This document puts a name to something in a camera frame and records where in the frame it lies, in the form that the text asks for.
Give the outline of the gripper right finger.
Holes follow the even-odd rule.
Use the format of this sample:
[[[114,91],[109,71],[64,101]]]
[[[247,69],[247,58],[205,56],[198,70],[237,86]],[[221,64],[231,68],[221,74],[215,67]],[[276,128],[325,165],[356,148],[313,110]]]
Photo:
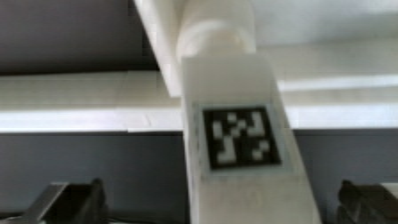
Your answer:
[[[398,224],[398,182],[341,182],[336,224]]]

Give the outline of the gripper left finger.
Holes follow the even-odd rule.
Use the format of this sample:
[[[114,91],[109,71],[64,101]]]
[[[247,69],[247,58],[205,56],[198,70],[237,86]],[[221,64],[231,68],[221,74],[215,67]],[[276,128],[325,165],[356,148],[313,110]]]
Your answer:
[[[13,224],[109,224],[103,181],[54,182]]]

